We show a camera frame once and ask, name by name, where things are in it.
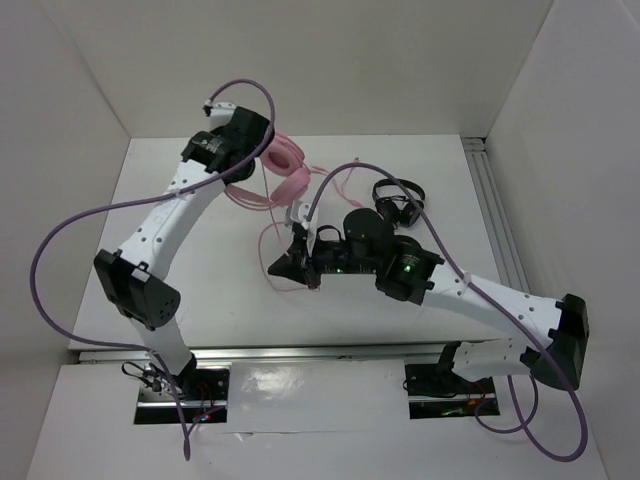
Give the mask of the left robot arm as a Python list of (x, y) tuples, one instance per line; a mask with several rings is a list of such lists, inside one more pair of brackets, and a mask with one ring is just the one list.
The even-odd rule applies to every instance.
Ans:
[(176, 399), (193, 394), (200, 376), (175, 319), (181, 295), (165, 279), (201, 214), (227, 184), (253, 174), (255, 157), (264, 150), (260, 143), (273, 137), (271, 122), (243, 107), (226, 124), (196, 133), (168, 186), (172, 197), (156, 203), (115, 252), (102, 249), (94, 258), (107, 299), (130, 320), (142, 344), (160, 354), (167, 365), (161, 385)]

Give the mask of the pink gaming headphones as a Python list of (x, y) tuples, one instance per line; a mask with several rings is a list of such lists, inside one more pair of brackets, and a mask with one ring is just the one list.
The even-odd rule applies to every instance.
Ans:
[(266, 188), (265, 195), (228, 185), (224, 193), (232, 202), (249, 210), (267, 211), (286, 207), (306, 192), (311, 171), (305, 164), (303, 150), (290, 137), (276, 133), (259, 159), (262, 167), (283, 181), (273, 191)]

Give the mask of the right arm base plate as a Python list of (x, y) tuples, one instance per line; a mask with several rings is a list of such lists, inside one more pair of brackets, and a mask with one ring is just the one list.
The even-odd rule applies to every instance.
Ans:
[(500, 415), (491, 378), (469, 382), (436, 364), (406, 364), (402, 388), (411, 420)]

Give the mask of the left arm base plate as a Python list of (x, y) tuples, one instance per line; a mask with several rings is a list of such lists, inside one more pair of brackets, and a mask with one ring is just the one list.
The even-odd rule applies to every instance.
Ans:
[[(179, 416), (169, 381), (151, 364), (123, 362), (121, 372), (138, 381), (135, 425), (179, 424)], [(230, 368), (199, 369), (189, 385), (177, 387), (178, 399), (187, 424), (227, 422)]]

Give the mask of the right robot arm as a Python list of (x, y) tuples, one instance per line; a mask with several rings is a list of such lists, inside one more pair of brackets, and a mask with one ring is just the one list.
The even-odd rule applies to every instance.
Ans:
[(532, 375), (558, 390), (579, 388), (589, 338), (583, 298), (539, 297), (457, 273), (368, 208), (347, 214), (335, 240), (323, 240), (298, 222), (289, 226), (292, 243), (269, 266), (271, 276), (315, 290), (328, 274), (372, 275), (376, 289), (393, 300), (447, 310), (504, 333), (498, 340), (448, 343), (436, 369), (444, 390), (509, 375)]

